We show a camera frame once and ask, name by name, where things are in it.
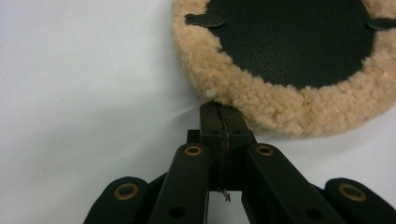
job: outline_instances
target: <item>white cloth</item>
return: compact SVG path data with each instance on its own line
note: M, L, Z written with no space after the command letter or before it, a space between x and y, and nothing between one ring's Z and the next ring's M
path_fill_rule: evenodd
M169 168L198 107L173 49L171 0L0 2L0 223L82 223L123 176ZM396 206L396 107L333 137L258 136L313 184L357 180ZM208 223L247 223L211 193Z

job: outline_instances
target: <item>black leather patch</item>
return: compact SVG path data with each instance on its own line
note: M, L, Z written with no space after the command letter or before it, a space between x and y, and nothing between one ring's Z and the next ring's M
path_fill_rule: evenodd
M235 65L297 89L348 79L373 46L361 0L211 0L206 13L227 21L210 31Z

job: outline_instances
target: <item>round object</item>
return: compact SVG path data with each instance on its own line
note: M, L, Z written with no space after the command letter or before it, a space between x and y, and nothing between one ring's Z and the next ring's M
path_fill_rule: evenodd
M191 22L202 14L225 23ZM173 33L203 102L238 108L257 133L312 137L359 127L396 101L396 29L374 31L371 18L396 19L396 2L175 0Z

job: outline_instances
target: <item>plush fabric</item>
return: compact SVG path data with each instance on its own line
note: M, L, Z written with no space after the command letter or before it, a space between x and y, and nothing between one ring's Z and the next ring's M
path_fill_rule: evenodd
M273 85L233 64L220 40L184 16L205 13L209 0L175 0L173 33L184 74L203 102L238 108L256 133L313 137L342 133L396 101L396 29L375 32L371 56L349 80L319 89ZM396 1L363 0L372 18L396 19Z

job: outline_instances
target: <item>fluffy brown object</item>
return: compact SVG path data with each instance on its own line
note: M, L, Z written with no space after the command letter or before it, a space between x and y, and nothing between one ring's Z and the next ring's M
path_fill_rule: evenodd
M184 74L203 102L238 108L258 133L313 137L342 133L385 112L396 101L396 29L375 32L371 56L348 80L296 90L254 77L220 52L206 28L184 16L205 13L209 0L175 0L173 33ZM396 19L395 0L363 0L372 18Z

